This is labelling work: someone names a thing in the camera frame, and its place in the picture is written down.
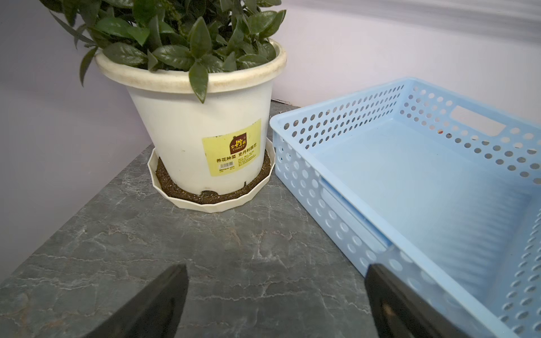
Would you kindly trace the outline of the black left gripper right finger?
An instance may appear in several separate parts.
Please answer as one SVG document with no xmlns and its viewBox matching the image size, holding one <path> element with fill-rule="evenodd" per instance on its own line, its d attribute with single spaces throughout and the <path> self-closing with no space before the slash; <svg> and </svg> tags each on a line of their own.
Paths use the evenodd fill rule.
<svg viewBox="0 0 541 338">
<path fill-rule="evenodd" d="M 379 337 L 468 337 L 383 264 L 371 264 L 365 287 Z"/>
</svg>

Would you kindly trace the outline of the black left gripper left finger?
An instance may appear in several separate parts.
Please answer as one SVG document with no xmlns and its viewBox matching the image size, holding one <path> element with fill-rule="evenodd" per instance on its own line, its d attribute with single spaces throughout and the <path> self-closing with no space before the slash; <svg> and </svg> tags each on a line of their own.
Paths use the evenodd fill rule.
<svg viewBox="0 0 541 338">
<path fill-rule="evenodd" d="M 86 336 L 174 337 L 188 287 L 186 265 L 172 265 Z"/>
</svg>

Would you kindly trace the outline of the light blue plastic basket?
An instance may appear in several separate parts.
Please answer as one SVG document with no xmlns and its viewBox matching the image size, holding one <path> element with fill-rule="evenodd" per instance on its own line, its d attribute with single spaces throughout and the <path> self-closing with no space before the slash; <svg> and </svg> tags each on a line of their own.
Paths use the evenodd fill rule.
<svg viewBox="0 0 541 338">
<path fill-rule="evenodd" d="M 276 174 L 362 274 L 471 337 L 540 336 L 540 127 L 407 78 L 274 116 Z"/>
</svg>

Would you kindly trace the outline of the white plant pot with saucer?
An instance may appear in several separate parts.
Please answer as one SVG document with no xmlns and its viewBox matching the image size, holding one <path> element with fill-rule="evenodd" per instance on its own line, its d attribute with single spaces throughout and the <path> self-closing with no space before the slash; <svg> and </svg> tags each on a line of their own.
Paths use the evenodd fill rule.
<svg viewBox="0 0 541 338">
<path fill-rule="evenodd" d="M 253 200 L 267 184 L 259 173 L 265 159 L 276 160 L 267 137 L 273 81 L 287 64 L 284 47 L 274 44 L 274 49 L 276 57 L 261 66 L 211 73 L 204 101 L 194 94 L 186 72 L 151 72 L 96 55 L 101 72 L 127 87 L 154 144 L 148 162 L 152 185 L 178 208 L 209 214 L 227 211 Z M 244 187 L 248 192 L 215 204 L 178 199 L 159 182 L 159 164 L 191 194 L 225 195 Z"/>
</svg>

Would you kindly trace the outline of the green leafy plant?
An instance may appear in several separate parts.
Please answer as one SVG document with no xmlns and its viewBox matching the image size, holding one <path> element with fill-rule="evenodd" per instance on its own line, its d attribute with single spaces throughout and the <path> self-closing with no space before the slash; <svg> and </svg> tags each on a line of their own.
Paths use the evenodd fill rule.
<svg viewBox="0 0 541 338">
<path fill-rule="evenodd" d="M 84 83 L 96 55 L 121 66 L 187 76 L 204 103 L 218 75 L 268 66 L 286 17 L 281 1 L 42 1 L 74 43 L 87 48 Z"/>
</svg>

